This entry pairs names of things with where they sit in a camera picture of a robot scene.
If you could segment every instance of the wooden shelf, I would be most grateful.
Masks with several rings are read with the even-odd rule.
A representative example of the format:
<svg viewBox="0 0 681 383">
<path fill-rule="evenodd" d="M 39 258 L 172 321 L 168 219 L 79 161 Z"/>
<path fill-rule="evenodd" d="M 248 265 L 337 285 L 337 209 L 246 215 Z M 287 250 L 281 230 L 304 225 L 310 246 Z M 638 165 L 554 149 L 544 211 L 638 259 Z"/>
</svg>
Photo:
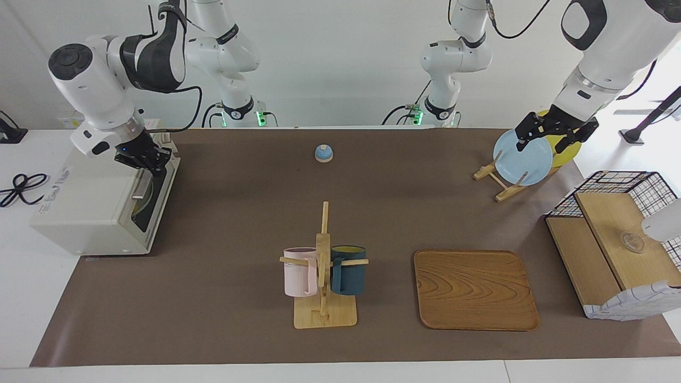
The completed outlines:
<svg viewBox="0 0 681 383">
<path fill-rule="evenodd" d="M 665 280 L 681 286 L 681 273 L 661 244 L 646 241 L 644 252 L 637 254 L 622 243 L 625 230 L 643 234 L 637 223 L 644 216 L 630 195 L 577 193 L 576 198 L 622 290 Z"/>
<path fill-rule="evenodd" d="M 546 224 L 583 305 L 602 305 L 622 291 L 584 218 L 553 217 Z"/>
</svg>

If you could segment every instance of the dark green mug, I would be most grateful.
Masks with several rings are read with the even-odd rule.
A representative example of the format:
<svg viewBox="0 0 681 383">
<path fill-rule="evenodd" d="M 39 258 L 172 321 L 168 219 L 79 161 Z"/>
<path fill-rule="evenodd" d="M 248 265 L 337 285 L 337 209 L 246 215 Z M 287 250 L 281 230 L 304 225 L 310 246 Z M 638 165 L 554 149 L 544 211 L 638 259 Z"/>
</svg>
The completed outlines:
<svg viewBox="0 0 681 383">
<path fill-rule="evenodd" d="M 366 265 L 341 266 L 344 260 L 366 258 L 366 249 L 360 246 L 342 245 L 331 248 L 331 261 L 334 264 L 331 274 L 331 291 L 340 295 L 359 295 L 364 292 Z"/>
</svg>

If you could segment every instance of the pink mug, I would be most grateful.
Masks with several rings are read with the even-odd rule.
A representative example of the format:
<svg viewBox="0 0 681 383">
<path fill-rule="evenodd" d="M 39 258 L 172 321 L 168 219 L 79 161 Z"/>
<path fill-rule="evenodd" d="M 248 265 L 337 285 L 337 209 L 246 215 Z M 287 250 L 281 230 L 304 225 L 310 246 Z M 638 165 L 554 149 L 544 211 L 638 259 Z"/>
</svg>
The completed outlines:
<svg viewBox="0 0 681 383">
<path fill-rule="evenodd" d="M 284 293 L 288 296 L 312 296 L 317 293 L 317 249 L 291 247 L 284 250 L 286 258 L 308 261 L 307 266 L 284 263 Z"/>
</svg>

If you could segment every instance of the mug handle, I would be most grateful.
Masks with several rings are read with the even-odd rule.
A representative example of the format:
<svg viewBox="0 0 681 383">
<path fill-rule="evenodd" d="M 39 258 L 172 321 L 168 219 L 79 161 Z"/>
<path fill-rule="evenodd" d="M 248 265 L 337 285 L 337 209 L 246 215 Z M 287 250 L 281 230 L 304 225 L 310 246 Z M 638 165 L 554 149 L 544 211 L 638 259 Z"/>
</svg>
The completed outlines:
<svg viewBox="0 0 681 383">
<path fill-rule="evenodd" d="M 311 291 L 317 290 L 317 260 L 314 258 L 305 258 L 307 261 L 307 289 L 305 294 L 310 294 Z"/>
<path fill-rule="evenodd" d="M 343 261 L 343 258 L 337 257 L 334 259 L 334 278 L 333 282 L 331 285 L 331 290 L 337 291 L 337 292 L 342 292 L 341 291 L 341 269 L 343 268 L 341 266 L 341 262 Z"/>
</svg>

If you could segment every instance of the mug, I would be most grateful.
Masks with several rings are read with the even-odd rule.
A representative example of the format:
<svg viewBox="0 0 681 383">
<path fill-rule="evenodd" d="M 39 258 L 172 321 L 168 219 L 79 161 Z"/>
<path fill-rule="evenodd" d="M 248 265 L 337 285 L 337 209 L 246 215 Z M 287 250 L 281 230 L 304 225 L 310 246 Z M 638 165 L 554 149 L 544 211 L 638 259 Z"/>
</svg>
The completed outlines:
<svg viewBox="0 0 681 383">
<path fill-rule="evenodd" d="M 317 293 L 317 249 L 292 247 L 284 250 L 286 258 L 307 260 L 308 265 L 284 263 L 284 293 L 288 296 L 312 296 Z"/>
<path fill-rule="evenodd" d="M 359 295 L 363 293 L 366 265 L 341 266 L 341 262 L 365 258 L 366 249 L 363 247 L 352 245 L 332 247 L 331 260 L 334 264 L 334 269 L 331 275 L 331 291 L 340 295 Z"/>
</svg>

